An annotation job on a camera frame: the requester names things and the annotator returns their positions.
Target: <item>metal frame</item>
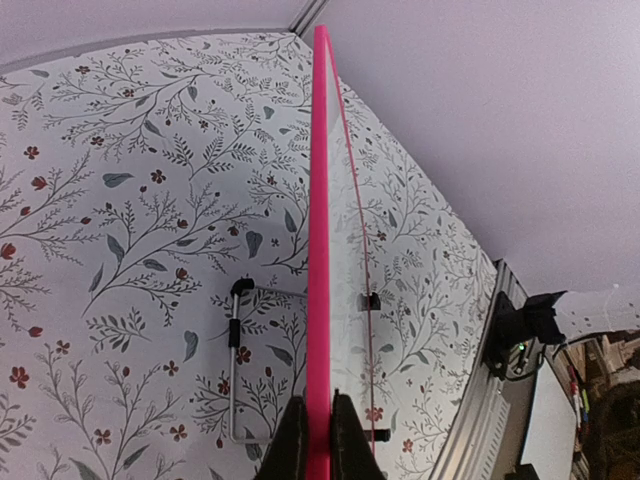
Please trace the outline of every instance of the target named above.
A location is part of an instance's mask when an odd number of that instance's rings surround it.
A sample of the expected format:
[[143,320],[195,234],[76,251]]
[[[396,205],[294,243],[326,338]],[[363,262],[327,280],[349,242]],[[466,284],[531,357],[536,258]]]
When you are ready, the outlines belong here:
[[291,22],[289,31],[302,38],[327,7],[329,1],[330,0],[309,0],[293,22]]
[[[279,290],[271,287],[262,287],[260,285],[255,285],[253,290],[263,290],[265,292],[273,292],[279,295],[287,296],[287,297],[298,297],[298,298],[307,298],[306,295],[297,292],[288,292],[286,290]],[[233,294],[233,307],[231,311],[232,319],[237,319],[239,310],[240,310],[240,297],[241,293]],[[229,438],[233,443],[237,443],[239,445],[250,445],[250,444],[263,444],[266,445],[271,442],[273,437],[267,438],[246,438],[246,437],[238,437],[236,435],[236,354],[237,349],[235,346],[229,348],[230,356],[229,356]]]
[[483,427],[492,414],[492,401],[502,392],[503,382],[493,377],[483,363],[484,349],[498,292],[504,291],[515,308],[521,308],[527,294],[515,278],[507,264],[500,260],[497,265],[498,276],[489,306],[487,325],[480,339],[480,346],[473,365],[471,377],[465,389],[458,414],[453,420],[451,430],[444,447],[433,467],[431,478],[434,480],[468,480],[465,476],[482,455]]

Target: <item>gray leaf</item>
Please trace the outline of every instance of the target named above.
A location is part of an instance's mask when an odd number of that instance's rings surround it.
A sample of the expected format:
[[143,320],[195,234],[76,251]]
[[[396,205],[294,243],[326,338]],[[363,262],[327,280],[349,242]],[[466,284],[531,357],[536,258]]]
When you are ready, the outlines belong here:
[[111,235],[107,235],[107,245],[109,246],[111,253],[113,253],[118,259],[118,263],[122,263],[122,259],[124,258],[124,249],[120,246],[118,240]]
[[158,272],[167,271],[167,267],[162,265],[159,261],[154,260],[153,258],[147,258],[144,262],[142,262],[142,265],[144,265],[146,268],[150,270],[156,270]]
[[398,222],[396,222],[396,219],[393,216],[393,213],[391,213],[391,210],[389,210],[389,225],[391,225],[393,228],[396,228],[398,226]]
[[102,176],[102,181],[107,187],[115,188],[130,178],[133,178],[133,175],[130,173],[105,173]]
[[267,345],[267,347],[271,349],[278,360],[282,360],[288,367],[293,365],[293,357],[289,352],[282,348],[274,347],[273,345]]
[[404,182],[402,181],[402,179],[400,178],[400,175],[398,175],[397,173],[394,173],[394,175],[396,176],[396,178],[398,179],[398,182],[400,182],[400,185],[402,185],[403,187],[405,187],[406,185],[404,184]]
[[196,101],[196,98],[198,98],[198,89],[193,85],[189,85],[187,87],[187,93],[191,97],[191,100],[193,100],[194,102]]
[[269,120],[276,111],[271,107],[264,107],[264,117]]
[[100,266],[100,270],[93,276],[93,280],[91,281],[91,286],[89,287],[89,293],[95,291],[100,285],[100,281],[102,280],[102,270],[104,269],[104,263]]
[[187,330],[184,332],[184,341],[187,342],[187,352],[184,356],[184,361],[186,362],[196,354],[196,350],[198,349],[198,334]]
[[195,241],[196,241],[195,238],[185,238],[184,240],[180,240],[179,242],[176,242],[176,245],[178,247],[188,247]]
[[393,412],[393,415],[391,416],[391,433],[395,433],[396,431],[396,419],[398,418],[398,412],[400,410],[396,410],[395,412]]
[[298,227],[296,226],[296,222],[293,221],[293,217],[289,213],[289,210],[284,209],[284,224],[287,227],[287,230],[291,233],[295,233],[298,231]]
[[138,99],[138,101],[136,102],[136,108],[141,107],[142,105],[144,105],[147,100],[149,100],[148,96],[147,97],[140,97]]
[[[244,429],[247,432],[247,438],[255,438],[253,436],[253,433],[251,433],[251,430],[249,430],[247,427],[244,427]],[[245,447],[247,449],[247,457],[249,457],[249,460],[251,460],[252,462],[257,462],[258,460],[260,460],[260,458],[262,458],[262,449],[260,448],[260,445],[256,443],[248,443],[245,445]]]
[[69,460],[71,460],[71,462],[73,462],[73,464],[78,469],[78,473],[80,473],[81,480],[100,480],[100,477],[98,476],[98,474],[95,473],[93,470],[91,470],[89,467],[87,467],[84,463],[78,462],[73,458],[70,458]]
[[429,365],[429,359],[424,356],[422,352],[416,352],[416,356],[420,359],[420,361],[426,365]]
[[49,72],[45,72],[44,70],[29,70],[29,71],[33,73],[36,77],[49,78]]
[[158,127],[156,127],[153,123],[151,123],[151,120],[145,120],[143,125],[144,125],[144,128],[149,130],[151,133],[158,135],[159,137],[162,136],[162,134],[160,133],[160,130],[158,130]]
[[211,480],[224,480],[222,475],[218,474],[218,472],[211,467],[209,467],[209,473],[211,474]]
[[249,258],[253,258],[258,254],[260,245],[262,244],[262,235],[258,232],[247,232],[247,246],[249,247]]
[[149,448],[149,445],[145,445],[144,447],[140,447],[138,450],[136,450],[135,452],[133,452],[131,455],[129,455],[126,460],[122,463],[122,468],[124,468],[125,470],[128,470],[131,465],[133,465],[135,463],[136,460],[138,460],[142,454],[144,453],[144,451]]

